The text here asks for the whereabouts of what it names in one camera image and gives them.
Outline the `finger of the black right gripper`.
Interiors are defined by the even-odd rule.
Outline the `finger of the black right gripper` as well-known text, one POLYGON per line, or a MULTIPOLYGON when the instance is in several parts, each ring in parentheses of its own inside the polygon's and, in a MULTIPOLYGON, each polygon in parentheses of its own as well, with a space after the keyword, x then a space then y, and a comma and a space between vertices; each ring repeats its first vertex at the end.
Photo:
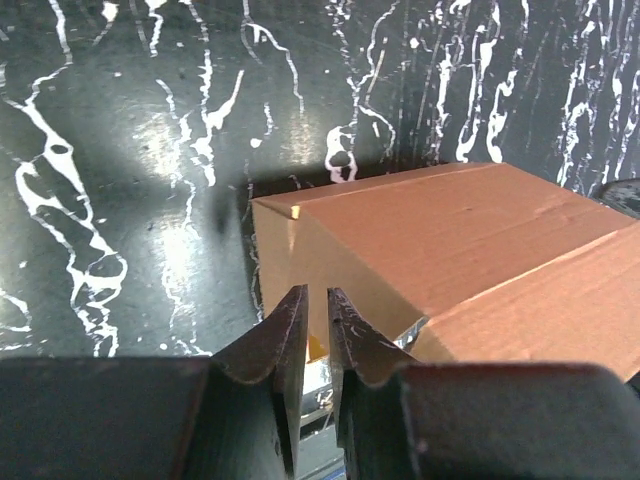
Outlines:
POLYGON ((640 219, 640 179, 607 182, 597 192, 597 199, 604 205, 640 219))

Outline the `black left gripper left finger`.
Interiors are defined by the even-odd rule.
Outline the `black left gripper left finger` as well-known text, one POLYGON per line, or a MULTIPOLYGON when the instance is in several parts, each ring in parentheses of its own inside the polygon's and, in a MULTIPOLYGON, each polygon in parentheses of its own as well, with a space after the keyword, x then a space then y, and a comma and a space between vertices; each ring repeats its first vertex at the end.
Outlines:
POLYGON ((308 290, 213 356, 7 358, 5 479, 291 479, 308 290))

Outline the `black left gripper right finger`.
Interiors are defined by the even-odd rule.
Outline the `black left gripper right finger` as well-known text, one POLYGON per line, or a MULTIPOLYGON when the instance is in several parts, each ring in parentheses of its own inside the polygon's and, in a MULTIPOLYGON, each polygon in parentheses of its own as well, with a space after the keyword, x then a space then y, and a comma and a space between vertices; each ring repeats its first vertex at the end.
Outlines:
POLYGON ((589 363, 423 363, 327 292, 351 479, 635 479, 639 397, 589 363))

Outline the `brown cardboard box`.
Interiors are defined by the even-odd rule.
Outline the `brown cardboard box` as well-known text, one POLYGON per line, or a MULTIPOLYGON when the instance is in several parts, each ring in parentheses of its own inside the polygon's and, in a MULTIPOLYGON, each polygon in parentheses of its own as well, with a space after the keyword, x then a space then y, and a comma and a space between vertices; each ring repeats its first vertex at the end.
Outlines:
POLYGON ((514 166, 451 163, 252 202, 266 311, 309 288, 306 358, 342 289, 424 362, 639 370, 639 223, 514 166))

